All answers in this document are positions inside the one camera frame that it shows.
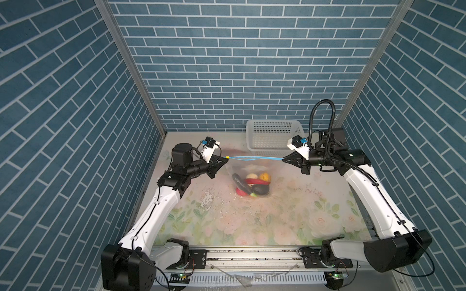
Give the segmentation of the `yellow toy fruit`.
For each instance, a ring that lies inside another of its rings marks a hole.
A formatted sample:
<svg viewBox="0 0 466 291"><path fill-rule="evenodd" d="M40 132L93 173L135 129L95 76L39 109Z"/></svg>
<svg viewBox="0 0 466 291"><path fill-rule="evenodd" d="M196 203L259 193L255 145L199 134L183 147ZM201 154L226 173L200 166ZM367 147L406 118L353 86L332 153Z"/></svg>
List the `yellow toy fruit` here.
<svg viewBox="0 0 466 291"><path fill-rule="evenodd" d="M269 173L267 173L267 172L261 173L258 176L258 178L261 179L262 181L265 181L265 182L268 182L268 183L271 182L271 175Z"/></svg>

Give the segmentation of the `white plastic mesh basket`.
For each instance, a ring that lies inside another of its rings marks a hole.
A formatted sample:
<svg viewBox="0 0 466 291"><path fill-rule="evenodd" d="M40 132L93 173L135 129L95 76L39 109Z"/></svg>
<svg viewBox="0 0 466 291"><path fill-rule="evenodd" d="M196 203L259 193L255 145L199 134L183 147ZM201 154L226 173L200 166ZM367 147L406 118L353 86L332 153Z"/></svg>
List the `white plastic mesh basket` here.
<svg viewBox="0 0 466 291"><path fill-rule="evenodd" d="M246 123L246 146L255 155L287 155L288 140L305 136L299 121L249 120Z"/></svg>

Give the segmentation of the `cream toy food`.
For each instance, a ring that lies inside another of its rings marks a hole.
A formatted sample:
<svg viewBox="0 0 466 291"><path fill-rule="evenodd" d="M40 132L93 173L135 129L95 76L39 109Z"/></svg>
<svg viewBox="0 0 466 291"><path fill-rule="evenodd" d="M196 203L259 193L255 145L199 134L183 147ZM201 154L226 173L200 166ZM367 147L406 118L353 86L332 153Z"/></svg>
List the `cream toy food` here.
<svg viewBox="0 0 466 291"><path fill-rule="evenodd" d="M257 179L258 175L255 173L250 173L246 176L246 179Z"/></svg>

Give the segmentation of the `red toy chili pepper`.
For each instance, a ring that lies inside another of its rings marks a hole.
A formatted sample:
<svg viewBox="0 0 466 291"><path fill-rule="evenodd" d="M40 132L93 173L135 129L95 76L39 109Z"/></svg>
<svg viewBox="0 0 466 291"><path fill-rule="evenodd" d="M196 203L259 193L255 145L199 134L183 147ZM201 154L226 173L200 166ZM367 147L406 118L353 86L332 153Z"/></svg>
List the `red toy chili pepper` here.
<svg viewBox="0 0 466 291"><path fill-rule="evenodd" d="M271 184L269 181L264 181L262 179L252 179L252 178L245 179L245 183L246 184L251 184L251 185L269 185L269 184Z"/></svg>

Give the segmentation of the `clear zip top bag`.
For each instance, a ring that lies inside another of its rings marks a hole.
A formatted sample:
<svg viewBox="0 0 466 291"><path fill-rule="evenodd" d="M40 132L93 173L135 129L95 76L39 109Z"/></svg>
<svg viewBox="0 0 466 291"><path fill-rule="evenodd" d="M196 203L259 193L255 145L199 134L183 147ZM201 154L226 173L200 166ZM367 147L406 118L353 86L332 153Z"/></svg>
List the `clear zip top bag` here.
<svg viewBox="0 0 466 291"><path fill-rule="evenodd" d="M232 179L234 193L246 198L270 196L274 175L282 158L270 156L228 156L226 169Z"/></svg>

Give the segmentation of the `black toy avocado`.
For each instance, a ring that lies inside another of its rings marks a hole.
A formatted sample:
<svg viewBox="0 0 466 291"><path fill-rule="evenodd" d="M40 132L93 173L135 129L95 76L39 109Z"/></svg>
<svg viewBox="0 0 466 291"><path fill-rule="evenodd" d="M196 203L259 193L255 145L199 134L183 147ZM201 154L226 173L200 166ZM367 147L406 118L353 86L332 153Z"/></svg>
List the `black toy avocado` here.
<svg viewBox="0 0 466 291"><path fill-rule="evenodd" d="M252 192L257 196L265 196L269 194L270 187L268 184L255 184L252 186Z"/></svg>

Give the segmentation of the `pink toy fruit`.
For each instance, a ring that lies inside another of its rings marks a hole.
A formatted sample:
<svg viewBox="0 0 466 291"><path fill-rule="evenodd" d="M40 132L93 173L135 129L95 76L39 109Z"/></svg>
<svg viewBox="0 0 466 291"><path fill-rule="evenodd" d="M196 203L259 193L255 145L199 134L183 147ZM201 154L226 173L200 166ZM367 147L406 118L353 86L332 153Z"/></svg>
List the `pink toy fruit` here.
<svg viewBox="0 0 466 291"><path fill-rule="evenodd" d="M239 196L249 196L249 194L247 194L246 192L244 192L243 190L239 189L239 188L236 188L236 194L238 194Z"/></svg>

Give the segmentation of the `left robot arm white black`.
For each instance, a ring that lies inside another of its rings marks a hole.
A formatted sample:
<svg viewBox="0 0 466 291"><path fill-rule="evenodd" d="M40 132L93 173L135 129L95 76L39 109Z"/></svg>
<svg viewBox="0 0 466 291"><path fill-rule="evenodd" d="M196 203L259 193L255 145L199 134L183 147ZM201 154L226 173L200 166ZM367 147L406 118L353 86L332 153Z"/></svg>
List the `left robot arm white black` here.
<svg viewBox="0 0 466 291"><path fill-rule="evenodd" d="M103 287L108 291L148 291L157 274L169 267L186 267L189 243L170 239L152 251L155 239L171 211L180 202L194 178L206 174L213 179L228 162L218 141L206 137L198 147L177 144L167 170L159 178L148 207L117 244L109 244L101 254Z"/></svg>

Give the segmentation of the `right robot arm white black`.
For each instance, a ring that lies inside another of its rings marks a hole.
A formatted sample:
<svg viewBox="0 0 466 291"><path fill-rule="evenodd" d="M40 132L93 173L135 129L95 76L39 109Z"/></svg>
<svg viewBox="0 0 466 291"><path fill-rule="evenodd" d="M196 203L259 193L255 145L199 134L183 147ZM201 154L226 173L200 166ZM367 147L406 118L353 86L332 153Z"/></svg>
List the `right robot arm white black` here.
<svg viewBox="0 0 466 291"><path fill-rule="evenodd" d="M308 175L312 167L318 167L321 172L338 172L344 177L374 227L376 237L372 240L324 240L320 251L323 264L330 266L339 259L350 259L366 262L383 273L415 264L428 253L432 236L403 214L364 151L348 148L343 129L336 134L332 130L321 133L315 144L296 135L288 140L287 147L292 152L282 161L298 167L302 174Z"/></svg>

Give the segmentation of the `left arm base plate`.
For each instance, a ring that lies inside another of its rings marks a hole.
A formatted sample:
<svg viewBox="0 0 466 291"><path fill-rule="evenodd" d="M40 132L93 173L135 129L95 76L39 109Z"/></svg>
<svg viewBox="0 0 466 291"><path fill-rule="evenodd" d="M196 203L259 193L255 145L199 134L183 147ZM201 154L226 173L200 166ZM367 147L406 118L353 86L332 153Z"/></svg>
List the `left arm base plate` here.
<svg viewBox="0 0 466 291"><path fill-rule="evenodd" d="M207 254L206 249L194 249L188 253L183 251L180 261L167 267L167 270L205 269Z"/></svg>

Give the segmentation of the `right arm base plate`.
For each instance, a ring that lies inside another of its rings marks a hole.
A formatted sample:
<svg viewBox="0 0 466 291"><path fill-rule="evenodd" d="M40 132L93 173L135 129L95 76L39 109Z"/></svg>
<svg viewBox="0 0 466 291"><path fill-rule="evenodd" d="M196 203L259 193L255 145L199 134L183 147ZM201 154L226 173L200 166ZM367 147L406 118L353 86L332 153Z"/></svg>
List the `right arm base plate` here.
<svg viewBox="0 0 466 291"><path fill-rule="evenodd" d="M309 247L301 247L297 251L298 255L302 258L304 267L306 269L349 269L353 267L353 262L350 259L334 259L325 263L320 257L320 250L312 249Z"/></svg>

